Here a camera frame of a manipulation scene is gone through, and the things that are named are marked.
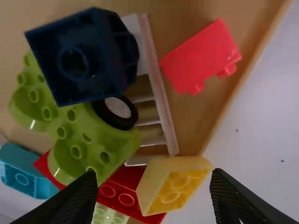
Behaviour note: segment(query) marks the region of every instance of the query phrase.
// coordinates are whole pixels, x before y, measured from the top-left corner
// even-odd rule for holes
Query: wooden surface
[[[49,136],[20,127],[8,114],[8,104],[16,89],[16,75],[22,57],[29,50],[23,35],[44,23],[54,21],[90,6],[116,11],[120,16],[149,13],[158,58],[172,51],[211,21],[222,18],[240,47],[243,60],[228,78],[212,77],[197,96],[178,95],[164,78],[175,131],[182,155],[202,153],[213,127],[240,78],[244,82],[261,49],[275,27],[274,18],[291,0],[10,0],[0,4],[0,132],[10,140],[43,153],[52,146]]]

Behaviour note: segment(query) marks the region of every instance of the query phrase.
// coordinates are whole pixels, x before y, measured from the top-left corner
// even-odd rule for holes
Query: transparent green block
[[[105,205],[96,203],[92,224],[126,224],[129,218],[129,216],[110,209]]]
[[[57,107],[32,52],[25,55],[24,62],[9,104],[11,115],[22,126],[51,135],[55,143],[48,166],[59,182],[68,185],[85,171],[94,170],[101,185],[139,148],[139,131],[111,127],[89,102]]]

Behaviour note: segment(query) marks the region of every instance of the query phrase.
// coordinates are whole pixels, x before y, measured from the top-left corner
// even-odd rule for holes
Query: building block
[[[49,151],[34,163],[34,166],[60,190],[66,186],[58,182],[48,169]],[[166,213],[144,217],[138,205],[136,188],[144,173],[144,167],[120,166],[105,183],[99,187],[97,202],[126,216],[146,224],[159,224]]]
[[[153,158],[136,189],[142,215],[182,208],[212,169],[199,156]]]
[[[136,106],[139,120],[136,127],[141,131],[143,148],[166,145],[168,154],[179,153],[168,99],[147,14],[131,14],[121,18],[129,32],[135,36],[140,52],[137,81],[124,95]],[[126,160],[126,166],[145,165],[145,156],[134,155]]]
[[[25,32],[59,107],[120,96],[139,49],[118,14],[90,8]]]
[[[16,144],[5,143],[0,149],[1,181],[36,199],[52,197],[59,189],[32,165],[38,159]]]
[[[92,224],[127,224],[129,216],[121,214],[100,203],[95,204]]]
[[[90,102],[57,107],[32,52],[24,59],[10,114],[24,127],[50,134],[54,146],[48,164],[59,182],[68,185],[93,169],[101,185],[139,148],[139,131],[111,127],[98,117]]]
[[[195,95],[203,90],[206,78],[233,74],[241,59],[229,30],[218,19],[162,58],[160,67],[179,94]]]

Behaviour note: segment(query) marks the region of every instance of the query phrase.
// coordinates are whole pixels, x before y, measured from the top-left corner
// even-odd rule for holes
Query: red block
[[[62,190],[66,186],[61,184],[59,181],[52,176],[51,172],[48,168],[48,155],[49,151],[46,152],[42,157],[40,157],[37,161],[33,163],[33,166],[39,170],[45,177],[47,177],[59,190]]]
[[[49,151],[33,165],[62,190],[66,186],[58,182],[49,171],[48,155]],[[140,212],[135,191],[144,171],[145,168],[143,167],[125,167],[122,165],[99,187],[97,202],[146,224],[161,223],[166,213],[143,217]]]
[[[238,46],[218,19],[167,54],[160,67],[178,93],[195,95],[203,90],[206,78],[232,75],[241,59]]]

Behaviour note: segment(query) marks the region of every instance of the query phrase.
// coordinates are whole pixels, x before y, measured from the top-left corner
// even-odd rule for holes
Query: toy wheel
[[[95,113],[114,128],[128,131],[138,120],[138,111],[125,96],[110,97],[92,102]]]

